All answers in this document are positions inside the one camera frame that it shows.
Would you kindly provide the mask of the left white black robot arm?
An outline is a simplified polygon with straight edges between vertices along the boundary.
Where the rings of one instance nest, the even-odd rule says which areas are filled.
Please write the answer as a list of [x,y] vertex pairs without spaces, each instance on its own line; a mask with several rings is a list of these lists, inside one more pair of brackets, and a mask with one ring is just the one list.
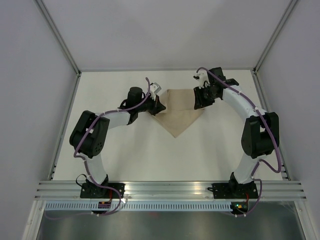
[[152,83],[146,93],[134,86],[116,110],[100,114],[85,110],[81,114],[69,138],[74,148],[73,156],[83,160],[86,171],[80,198],[112,200],[123,197],[124,184],[110,183],[103,166],[101,152],[107,133],[113,128],[132,124],[139,113],[148,112],[155,116],[166,110],[158,96],[160,91],[161,87],[157,83]]

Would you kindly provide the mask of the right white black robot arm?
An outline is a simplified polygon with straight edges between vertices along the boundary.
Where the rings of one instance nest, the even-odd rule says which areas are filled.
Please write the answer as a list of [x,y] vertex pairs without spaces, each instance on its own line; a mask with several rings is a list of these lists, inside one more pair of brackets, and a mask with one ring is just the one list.
[[236,170],[231,173],[227,183],[214,183],[208,190],[214,199],[257,199],[259,197],[254,174],[264,158],[276,154],[279,173],[282,168],[279,144],[279,116],[258,107],[243,92],[240,84],[233,78],[227,79],[221,67],[210,70],[200,67],[193,78],[199,85],[193,89],[194,109],[204,109],[220,99],[227,103],[244,122],[241,136],[243,156]]

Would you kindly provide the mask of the beige cloth napkin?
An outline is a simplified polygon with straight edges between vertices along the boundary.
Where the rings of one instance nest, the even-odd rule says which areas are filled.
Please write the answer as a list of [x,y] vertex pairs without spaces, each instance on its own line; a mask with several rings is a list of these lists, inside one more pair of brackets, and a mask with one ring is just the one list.
[[195,94],[192,89],[168,89],[159,96],[159,102],[166,109],[153,118],[174,138],[181,135],[203,113],[204,109],[194,109]]

